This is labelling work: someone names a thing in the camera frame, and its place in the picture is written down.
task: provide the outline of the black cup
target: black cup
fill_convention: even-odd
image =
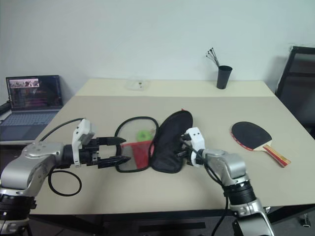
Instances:
[[[225,89],[228,78],[232,72],[232,67],[227,65],[219,66],[218,80],[217,80],[217,88]]]

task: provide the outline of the laptop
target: laptop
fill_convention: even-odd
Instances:
[[[0,123],[0,142],[30,143],[63,107],[59,75],[7,77],[12,114]]]

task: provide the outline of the table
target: table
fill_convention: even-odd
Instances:
[[[240,154],[247,165],[255,194],[264,206],[313,204],[315,190],[315,141],[262,81],[230,81],[225,90],[209,81],[150,81],[144,91],[126,89],[126,80],[90,79],[66,103],[39,135],[73,118],[86,117],[97,127],[95,137],[113,136],[124,120],[151,116],[160,124],[172,113],[192,113],[193,126],[201,130],[207,148]],[[273,147],[292,163],[279,167],[263,152],[250,152],[230,136],[238,121],[256,123],[271,134]],[[76,124],[53,133],[48,141],[71,143]],[[102,147],[100,156],[115,153]],[[204,169],[185,165],[177,174],[149,168],[137,173],[118,173],[115,168],[75,168],[82,180],[80,194],[65,198],[55,195],[47,181],[36,197],[32,214],[120,214],[182,210],[222,209],[219,185]],[[72,192],[78,184],[63,174],[53,178],[61,192]]]

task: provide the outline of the laptop keyboard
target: laptop keyboard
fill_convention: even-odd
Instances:
[[[11,114],[1,126],[49,124],[57,113],[21,113]]]

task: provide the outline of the black rubber paddle face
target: black rubber paddle face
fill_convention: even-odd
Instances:
[[[231,133],[242,146],[255,149],[272,140],[270,134],[260,126],[242,121],[232,126]]]

